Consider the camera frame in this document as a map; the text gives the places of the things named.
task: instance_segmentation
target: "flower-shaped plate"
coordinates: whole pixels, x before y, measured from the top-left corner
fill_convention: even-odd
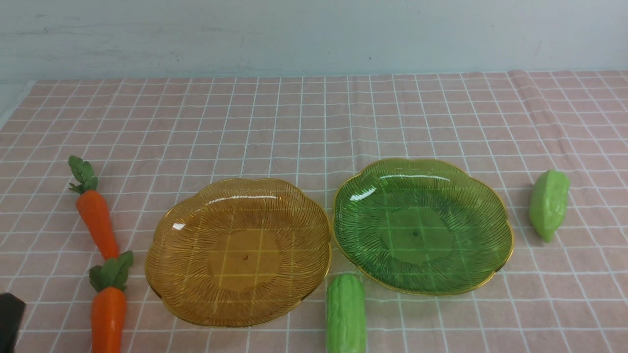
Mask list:
[[[364,274],[393,290],[474,290],[508,261],[514,236],[499,196],[439,160],[377,161],[334,201],[334,236]]]
[[[324,280],[331,233],[325,211],[287,182],[224,180],[162,218],[146,279],[182,320],[258,325],[288,313]]]

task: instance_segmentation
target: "green leafy top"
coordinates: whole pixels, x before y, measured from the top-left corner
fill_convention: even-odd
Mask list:
[[[133,252],[126,251],[120,254],[117,259],[110,258],[102,266],[92,267],[89,270],[89,283],[97,293],[108,287],[115,287],[124,291],[131,266],[133,266]]]
[[[94,175],[94,169],[88,161],[84,161],[81,157],[70,156],[68,164],[72,170],[74,178],[80,183],[74,185],[70,183],[70,190],[83,194],[88,190],[96,190],[98,187],[98,177]]]

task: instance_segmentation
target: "toy carrot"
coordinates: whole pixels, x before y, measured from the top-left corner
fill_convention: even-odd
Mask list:
[[[133,252],[126,251],[102,266],[89,270],[89,283],[96,296],[92,300],[92,353],[119,353],[126,316],[126,280],[133,265]]]
[[[70,156],[68,164],[78,185],[70,183],[70,190],[80,194],[76,202],[78,214],[85,222],[89,234],[105,260],[117,258],[120,250],[111,227],[107,201],[96,191],[98,178],[92,165],[77,156]]]

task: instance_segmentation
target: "toy vegetable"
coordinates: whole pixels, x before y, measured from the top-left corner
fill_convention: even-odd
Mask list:
[[[366,351],[364,287],[352,274],[341,274],[327,288],[327,351]]]
[[[569,186],[569,178],[556,170],[541,174],[534,184],[529,216],[536,232],[545,242],[554,239],[554,232],[565,219]]]
[[[96,296],[92,300],[92,353],[119,353],[126,316],[126,280],[133,265],[133,253],[126,251],[117,259],[89,270],[89,282]]]
[[[76,208],[89,230],[94,243],[105,260],[117,258],[119,248],[111,226],[111,217],[107,201],[96,191],[98,178],[88,161],[77,156],[70,156],[68,164],[78,185],[70,183],[70,190],[80,194]]]

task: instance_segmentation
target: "toy cucumber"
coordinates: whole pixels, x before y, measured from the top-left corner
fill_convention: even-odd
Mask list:
[[[364,353],[364,287],[352,274],[341,274],[327,288],[327,352]]]
[[[556,170],[541,174],[534,184],[529,216],[545,242],[554,239],[554,232],[565,219],[570,184],[569,178]]]

